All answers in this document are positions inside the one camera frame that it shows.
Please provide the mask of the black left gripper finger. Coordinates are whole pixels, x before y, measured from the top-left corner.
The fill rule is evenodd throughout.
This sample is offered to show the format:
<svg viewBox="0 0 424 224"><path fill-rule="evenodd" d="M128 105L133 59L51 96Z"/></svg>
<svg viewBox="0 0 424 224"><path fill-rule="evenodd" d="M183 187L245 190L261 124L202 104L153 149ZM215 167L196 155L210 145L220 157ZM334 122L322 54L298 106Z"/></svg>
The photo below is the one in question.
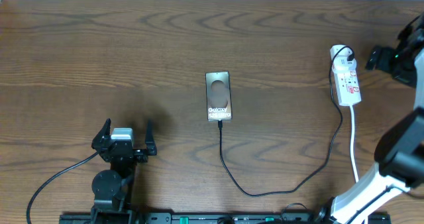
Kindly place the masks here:
<svg viewBox="0 0 424 224"><path fill-rule="evenodd" d="M99 148L103 146L105 140L108 140L110 138L110 128L111 128L111 120L106 119L100 131L95 135L95 137L92 140L92 143L91 143L92 148Z"/></svg>
<svg viewBox="0 0 424 224"><path fill-rule="evenodd" d="M153 124L151 120L148 120L147 122L144 143L148 150L156 149L156 143L154 141L154 136L153 136Z"/></svg>

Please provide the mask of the gold Galaxy smartphone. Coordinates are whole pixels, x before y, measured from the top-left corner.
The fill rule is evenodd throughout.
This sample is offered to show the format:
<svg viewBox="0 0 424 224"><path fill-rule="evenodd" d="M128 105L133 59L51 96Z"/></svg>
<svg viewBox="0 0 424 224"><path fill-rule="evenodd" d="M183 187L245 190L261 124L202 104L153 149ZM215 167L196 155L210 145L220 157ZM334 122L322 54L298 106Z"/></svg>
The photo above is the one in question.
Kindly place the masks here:
<svg viewBox="0 0 424 224"><path fill-rule="evenodd" d="M206 73L205 85L208 121L231 120L233 112L229 72Z"/></svg>

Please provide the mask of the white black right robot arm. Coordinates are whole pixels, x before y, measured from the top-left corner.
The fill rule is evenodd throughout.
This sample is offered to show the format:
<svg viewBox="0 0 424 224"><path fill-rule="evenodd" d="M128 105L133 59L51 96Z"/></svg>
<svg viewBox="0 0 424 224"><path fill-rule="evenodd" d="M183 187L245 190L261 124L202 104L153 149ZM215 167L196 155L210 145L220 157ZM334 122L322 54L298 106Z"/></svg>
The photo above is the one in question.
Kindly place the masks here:
<svg viewBox="0 0 424 224"><path fill-rule="evenodd" d="M375 46L366 70L380 70L415 88L413 111L387 131L376 146L374 163L354 185L322 207L315 223L371 223L372 214L423 184L423 16L398 34L396 48Z"/></svg>

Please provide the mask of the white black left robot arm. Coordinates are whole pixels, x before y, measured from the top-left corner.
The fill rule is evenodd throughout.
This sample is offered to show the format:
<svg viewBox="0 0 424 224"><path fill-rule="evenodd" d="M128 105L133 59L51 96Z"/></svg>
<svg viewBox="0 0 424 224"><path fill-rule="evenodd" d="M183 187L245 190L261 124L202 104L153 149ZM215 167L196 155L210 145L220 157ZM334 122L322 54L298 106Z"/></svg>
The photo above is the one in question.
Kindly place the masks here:
<svg viewBox="0 0 424 224"><path fill-rule="evenodd" d="M147 123L145 148L134 148L131 128L111 129L107 119L92 140L91 147L110 164L110 169L98 173L91 184L94 204L88 223L138 223L141 215L130 205L136 165L157 155L153 124Z"/></svg>

